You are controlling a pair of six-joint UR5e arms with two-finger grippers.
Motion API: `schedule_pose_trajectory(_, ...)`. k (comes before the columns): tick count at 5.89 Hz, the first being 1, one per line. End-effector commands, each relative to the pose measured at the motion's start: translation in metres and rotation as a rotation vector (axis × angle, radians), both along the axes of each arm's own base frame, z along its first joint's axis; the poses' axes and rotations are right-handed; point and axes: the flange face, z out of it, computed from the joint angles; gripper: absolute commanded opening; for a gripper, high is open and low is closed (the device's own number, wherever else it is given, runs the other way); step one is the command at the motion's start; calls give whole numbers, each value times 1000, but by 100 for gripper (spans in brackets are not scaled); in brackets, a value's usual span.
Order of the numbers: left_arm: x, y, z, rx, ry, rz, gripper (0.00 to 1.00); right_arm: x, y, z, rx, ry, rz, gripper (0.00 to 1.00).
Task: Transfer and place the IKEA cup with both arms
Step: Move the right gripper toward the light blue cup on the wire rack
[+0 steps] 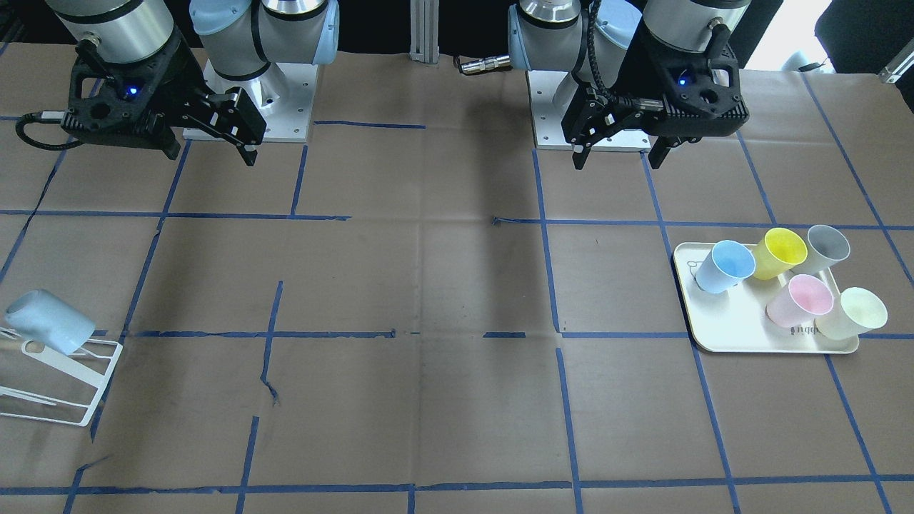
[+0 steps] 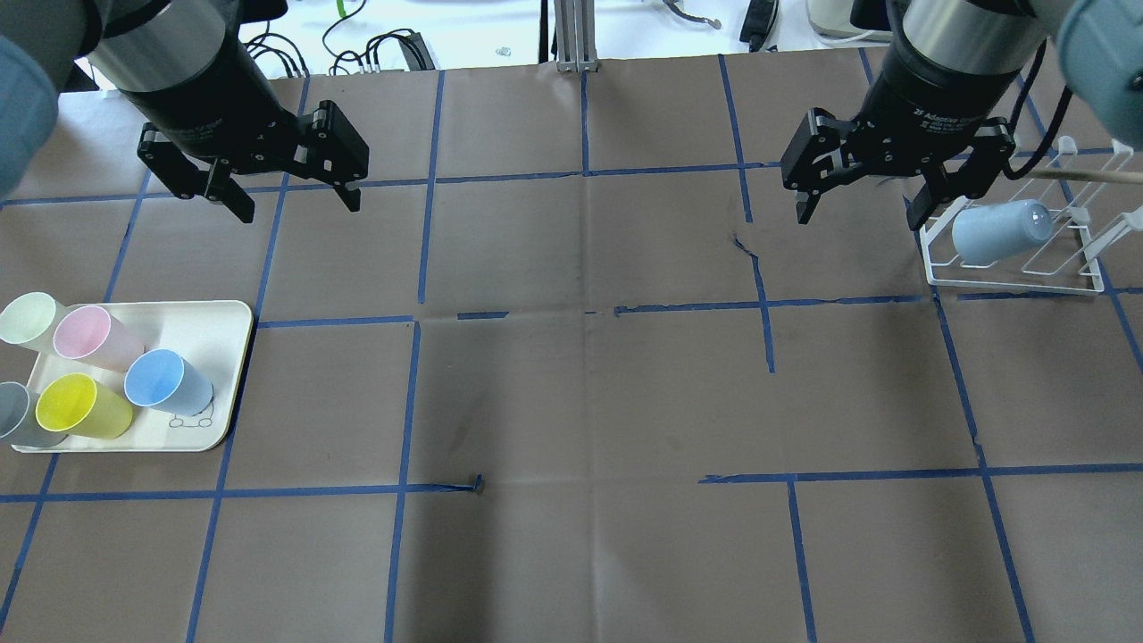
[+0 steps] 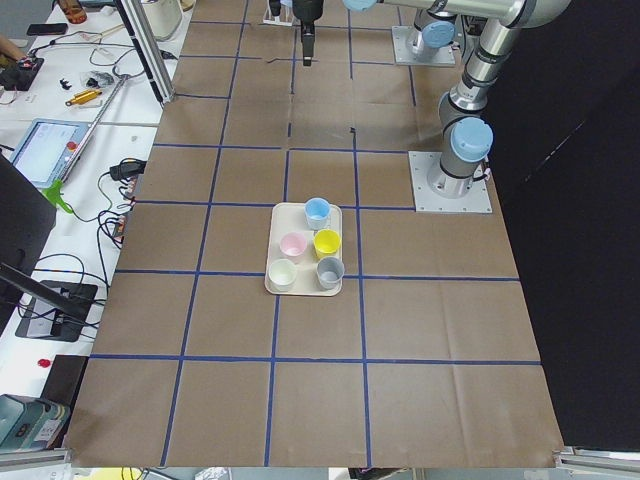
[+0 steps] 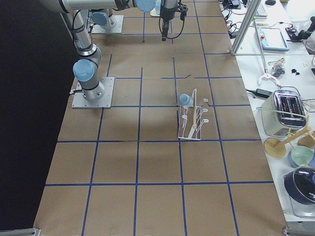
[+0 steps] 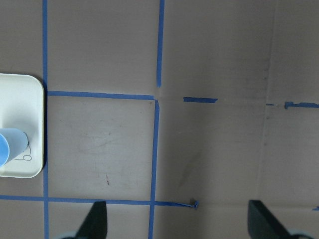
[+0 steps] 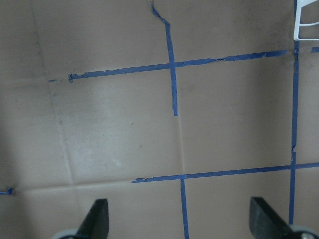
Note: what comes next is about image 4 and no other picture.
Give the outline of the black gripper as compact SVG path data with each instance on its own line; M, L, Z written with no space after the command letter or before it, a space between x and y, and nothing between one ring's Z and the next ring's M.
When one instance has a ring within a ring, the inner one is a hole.
M180 0L161 0L160 5L160 17L163 19L162 22L162 41L166 41L168 37L169 21L175 16L175 12L180 13L180 19L185 20L187 15L188 7L181 3Z

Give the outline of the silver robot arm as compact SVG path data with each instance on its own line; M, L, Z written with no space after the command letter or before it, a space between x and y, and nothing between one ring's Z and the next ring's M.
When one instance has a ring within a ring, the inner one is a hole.
M80 10L112 9L118 11L137 7L143 12L149 12L155 7L154 0L41 0L47 9L62 15L80 59L73 66L73 73L82 88L82 94L87 101L97 101L105 87L97 77L101 50L91 39L85 27Z

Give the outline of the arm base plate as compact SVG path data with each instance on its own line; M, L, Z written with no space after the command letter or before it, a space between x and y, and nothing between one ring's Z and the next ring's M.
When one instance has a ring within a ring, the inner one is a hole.
M92 14L92 34L121 34L123 21L123 15L109 17L103 12L94 12Z
M72 108L74 109L110 109L114 90L115 77L100 77L98 86L93 90L84 90L79 82L74 93Z

